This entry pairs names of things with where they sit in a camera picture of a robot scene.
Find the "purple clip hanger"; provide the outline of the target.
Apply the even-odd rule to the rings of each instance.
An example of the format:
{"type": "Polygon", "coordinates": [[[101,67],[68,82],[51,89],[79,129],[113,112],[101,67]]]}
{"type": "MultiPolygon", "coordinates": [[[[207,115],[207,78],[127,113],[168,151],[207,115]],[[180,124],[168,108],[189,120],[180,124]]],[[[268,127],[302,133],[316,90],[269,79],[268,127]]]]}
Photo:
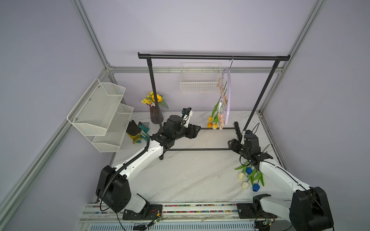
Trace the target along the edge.
{"type": "Polygon", "coordinates": [[[230,116],[230,102],[231,102],[231,67],[234,61],[234,56],[230,60],[230,66],[223,69],[219,89],[220,89],[220,99],[217,108],[218,117],[218,128],[222,130],[225,125],[229,122],[230,116]]]}

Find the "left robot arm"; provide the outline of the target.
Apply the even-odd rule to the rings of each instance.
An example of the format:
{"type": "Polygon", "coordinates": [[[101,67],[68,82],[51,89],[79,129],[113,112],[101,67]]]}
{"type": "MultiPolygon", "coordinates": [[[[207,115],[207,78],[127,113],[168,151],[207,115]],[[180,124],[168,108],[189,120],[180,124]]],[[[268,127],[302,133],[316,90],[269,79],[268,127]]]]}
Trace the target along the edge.
{"type": "Polygon", "coordinates": [[[173,147],[176,140],[197,137],[200,126],[190,124],[192,113],[191,108],[186,108],[182,116],[171,115],[163,127],[147,139],[144,148],[115,167],[104,167],[95,192],[101,202],[115,213],[124,209],[141,213],[148,201],[131,193],[130,183],[146,166],[173,147]]]}

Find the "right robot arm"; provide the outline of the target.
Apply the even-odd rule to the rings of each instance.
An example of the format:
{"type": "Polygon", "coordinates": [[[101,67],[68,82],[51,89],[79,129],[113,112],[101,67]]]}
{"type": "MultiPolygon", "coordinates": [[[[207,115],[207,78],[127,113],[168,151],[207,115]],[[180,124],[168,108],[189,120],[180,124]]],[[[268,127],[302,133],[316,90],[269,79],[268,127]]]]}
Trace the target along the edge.
{"type": "Polygon", "coordinates": [[[276,215],[290,222],[297,231],[323,231],[334,228],[330,205],[325,191],[302,182],[261,151],[258,137],[245,134],[244,141],[228,141],[229,150],[239,154],[255,170],[268,176],[289,200],[275,199],[264,193],[253,197],[252,210],[276,215]]]}

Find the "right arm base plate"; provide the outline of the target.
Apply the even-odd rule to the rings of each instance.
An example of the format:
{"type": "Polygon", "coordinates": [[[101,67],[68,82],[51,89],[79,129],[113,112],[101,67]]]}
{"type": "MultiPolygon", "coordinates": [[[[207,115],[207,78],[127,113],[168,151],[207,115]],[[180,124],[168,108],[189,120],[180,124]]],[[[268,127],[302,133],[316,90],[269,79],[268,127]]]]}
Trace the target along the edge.
{"type": "Polygon", "coordinates": [[[252,218],[277,218],[276,215],[264,212],[261,208],[256,208],[253,203],[237,204],[237,212],[240,219],[252,218]]]}

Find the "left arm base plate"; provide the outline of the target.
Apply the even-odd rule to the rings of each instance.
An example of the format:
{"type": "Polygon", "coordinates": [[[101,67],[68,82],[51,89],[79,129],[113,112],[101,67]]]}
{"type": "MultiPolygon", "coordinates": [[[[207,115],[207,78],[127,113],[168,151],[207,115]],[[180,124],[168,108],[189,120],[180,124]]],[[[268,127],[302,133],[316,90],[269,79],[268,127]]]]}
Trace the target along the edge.
{"type": "Polygon", "coordinates": [[[121,218],[123,220],[155,220],[161,216],[162,211],[163,205],[149,204],[139,213],[135,213],[131,210],[124,210],[121,218]]]}

